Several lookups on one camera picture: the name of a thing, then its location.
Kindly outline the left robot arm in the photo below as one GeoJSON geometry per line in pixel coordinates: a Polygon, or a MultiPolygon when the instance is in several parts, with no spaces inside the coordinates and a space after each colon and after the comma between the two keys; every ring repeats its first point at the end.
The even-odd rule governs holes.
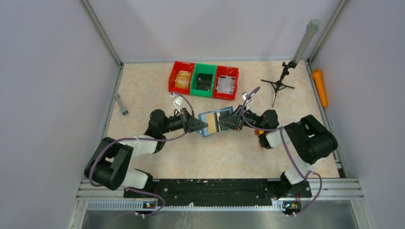
{"type": "Polygon", "coordinates": [[[194,117],[186,108],[179,114],[167,117],[156,109],[149,116],[148,128],[140,137],[115,140],[105,137],[84,169],[84,176],[92,186],[116,190],[119,187],[134,187],[141,197],[153,192],[152,176],[139,169],[129,169],[132,159],[160,152],[169,141],[165,134],[183,130],[185,134],[199,131],[208,124],[194,117]]]}

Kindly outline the teal card holder wallet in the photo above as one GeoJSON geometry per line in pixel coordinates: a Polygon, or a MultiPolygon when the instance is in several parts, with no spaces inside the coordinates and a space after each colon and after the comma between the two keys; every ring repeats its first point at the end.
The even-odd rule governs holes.
{"type": "Polygon", "coordinates": [[[231,130],[228,127],[219,125],[219,122],[230,116],[233,112],[233,107],[229,106],[198,114],[199,120],[205,122],[208,126],[198,130],[197,132],[203,137],[208,137],[220,132],[231,130]]]}

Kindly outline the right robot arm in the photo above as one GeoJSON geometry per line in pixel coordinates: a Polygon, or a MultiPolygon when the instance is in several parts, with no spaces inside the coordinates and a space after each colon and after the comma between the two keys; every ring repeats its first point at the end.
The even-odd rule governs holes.
{"type": "Polygon", "coordinates": [[[230,115],[221,117],[218,125],[236,131],[244,126],[255,129],[259,145],[265,149],[278,146],[287,148],[288,143],[293,145],[298,157],[293,158],[291,152],[286,151],[292,167],[284,171],[280,180],[271,186],[269,193],[273,198],[294,196],[314,167],[338,148],[333,134],[312,115],[280,127],[275,110],[266,110],[257,115],[238,106],[230,115]]]}

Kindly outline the dark grey credit card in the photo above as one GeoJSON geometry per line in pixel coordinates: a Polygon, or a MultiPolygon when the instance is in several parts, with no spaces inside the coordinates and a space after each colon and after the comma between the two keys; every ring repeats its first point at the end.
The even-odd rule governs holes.
{"type": "Polygon", "coordinates": [[[232,113],[233,113],[232,109],[223,109],[223,110],[216,112],[216,123],[217,123],[217,129],[219,132],[229,129],[227,127],[220,125],[220,122],[222,120],[224,120],[225,118],[229,117],[232,113]]]}

